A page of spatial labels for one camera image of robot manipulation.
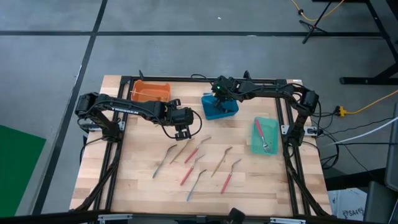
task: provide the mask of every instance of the gray floor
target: gray floor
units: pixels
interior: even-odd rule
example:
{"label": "gray floor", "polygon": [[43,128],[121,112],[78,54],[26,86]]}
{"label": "gray floor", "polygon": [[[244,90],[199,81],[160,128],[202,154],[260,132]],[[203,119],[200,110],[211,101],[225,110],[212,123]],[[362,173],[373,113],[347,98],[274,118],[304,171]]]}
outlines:
{"label": "gray floor", "polygon": [[[324,3],[297,0],[308,17],[317,17]],[[398,39],[398,22],[385,1],[372,1],[390,36]],[[0,30],[92,30],[100,0],[42,1],[0,0]],[[250,1],[109,1],[100,30],[232,30],[304,31],[289,0]],[[344,4],[320,23],[333,32],[375,32],[377,27],[364,4]],[[80,94],[98,91],[103,75],[188,76],[202,73],[240,77],[249,70],[256,78],[294,78],[314,89],[323,111],[336,105],[358,109],[396,89],[394,86],[343,86],[341,76],[371,77],[393,63],[382,39],[313,38],[306,45],[298,37],[97,37]],[[18,214],[29,213],[37,187],[48,162],[61,118],[65,111],[88,37],[0,37],[0,124],[47,139]],[[329,131],[350,128],[391,116],[393,96],[365,112],[335,118]],[[323,125],[329,118],[324,118]],[[343,139],[375,126],[336,134]],[[43,212],[68,210],[78,173],[82,131],[72,117]],[[366,141],[387,141],[389,129]],[[319,146],[330,141],[318,140]],[[367,168],[385,166],[385,146],[349,147]],[[333,147],[322,147],[322,157]],[[341,150],[336,170],[364,171]]]}

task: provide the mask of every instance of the wooden table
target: wooden table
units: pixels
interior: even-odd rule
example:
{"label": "wooden table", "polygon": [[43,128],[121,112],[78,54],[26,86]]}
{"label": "wooden table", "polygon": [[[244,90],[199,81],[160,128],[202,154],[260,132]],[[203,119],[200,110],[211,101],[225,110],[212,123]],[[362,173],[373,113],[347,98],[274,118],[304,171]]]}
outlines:
{"label": "wooden table", "polygon": [[[120,79],[121,76],[105,76],[101,93],[116,96]],[[269,157],[252,154],[250,151],[254,117],[278,119],[275,99],[247,100],[239,103],[239,112],[235,116],[207,121],[203,114],[201,97],[203,93],[210,92],[209,83],[169,83],[172,87],[172,98],[181,99],[182,106],[191,107],[202,117],[202,130],[175,162],[169,164],[185,141],[176,142],[169,139],[160,126],[155,126],[141,117],[129,115],[111,211],[227,215],[235,207],[247,216],[291,216],[292,209],[280,136],[278,155]],[[112,114],[112,111],[105,112],[109,119]],[[195,117],[194,123],[190,127],[191,132],[195,132],[198,127],[199,119]],[[167,131],[169,134],[175,132],[173,127],[168,127]],[[198,142],[208,134],[212,138],[206,141],[197,153],[197,155],[205,154],[205,156],[197,162],[187,181],[180,186],[181,179],[193,163],[193,159],[188,164],[184,164],[184,160],[194,150]],[[88,141],[100,137],[101,132],[90,133]],[[315,144],[310,137],[305,137],[305,141]],[[164,166],[152,179],[152,174],[163,159],[167,148],[173,144],[178,144],[178,146],[171,150]],[[228,146],[233,146],[232,150],[227,154],[217,173],[210,178]],[[86,146],[70,208],[79,206],[97,184],[105,147],[106,142],[104,141]],[[313,146],[303,144],[300,146],[300,153],[305,182],[309,191],[322,208],[331,213],[317,150]],[[242,161],[235,167],[226,192],[221,195],[220,191],[230,172],[231,164],[238,159],[242,159]],[[207,171],[199,180],[190,201],[186,202],[189,190],[199,171],[203,169],[207,169]],[[100,208],[104,208],[108,192],[107,185],[103,192]],[[299,211],[303,213],[301,194],[297,186],[296,195]]]}

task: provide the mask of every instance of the teal tray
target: teal tray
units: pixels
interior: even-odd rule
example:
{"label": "teal tray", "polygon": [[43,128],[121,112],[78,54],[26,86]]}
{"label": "teal tray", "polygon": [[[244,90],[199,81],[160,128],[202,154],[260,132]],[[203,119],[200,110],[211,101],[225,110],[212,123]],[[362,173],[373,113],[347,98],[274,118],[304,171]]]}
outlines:
{"label": "teal tray", "polygon": [[256,154],[263,154],[273,156],[278,154],[278,121],[269,118],[255,117],[258,119],[264,139],[269,146],[269,152],[262,148],[262,139],[257,130],[255,120],[253,120],[252,134],[251,134],[251,152]]}

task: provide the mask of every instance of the blue bin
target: blue bin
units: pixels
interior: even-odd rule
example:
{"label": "blue bin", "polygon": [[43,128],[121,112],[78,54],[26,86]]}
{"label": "blue bin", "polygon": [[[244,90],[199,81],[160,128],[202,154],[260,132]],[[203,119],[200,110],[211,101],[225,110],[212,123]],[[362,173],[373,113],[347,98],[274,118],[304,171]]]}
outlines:
{"label": "blue bin", "polygon": [[224,103],[221,103],[221,106],[224,109],[230,111],[228,113],[223,113],[222,111],[216,109],[214,107],[214,103],[216,103],[216,101],[217,99],[213,95],[206,95],[201,98],[201,104],[203,106],[203,110],[205,112],[205,117],[207,120],[233,116],[239,111],[236,100],[225,101]]}

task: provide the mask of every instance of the orange plastic tray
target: orange plastic tray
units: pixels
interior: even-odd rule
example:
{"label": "orange plastic tray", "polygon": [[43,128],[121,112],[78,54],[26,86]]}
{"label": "orange plastic tray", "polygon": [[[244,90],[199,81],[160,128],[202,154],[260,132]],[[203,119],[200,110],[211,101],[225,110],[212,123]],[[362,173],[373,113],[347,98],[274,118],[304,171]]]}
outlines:
{"label": "orange plastic tray", "polygon": [[148,84],[142,80],[134,83],[131,93],[131,100],[136,102],[147,102],[160,100],[169,102],[170,99],[170,84],[164,85]]}

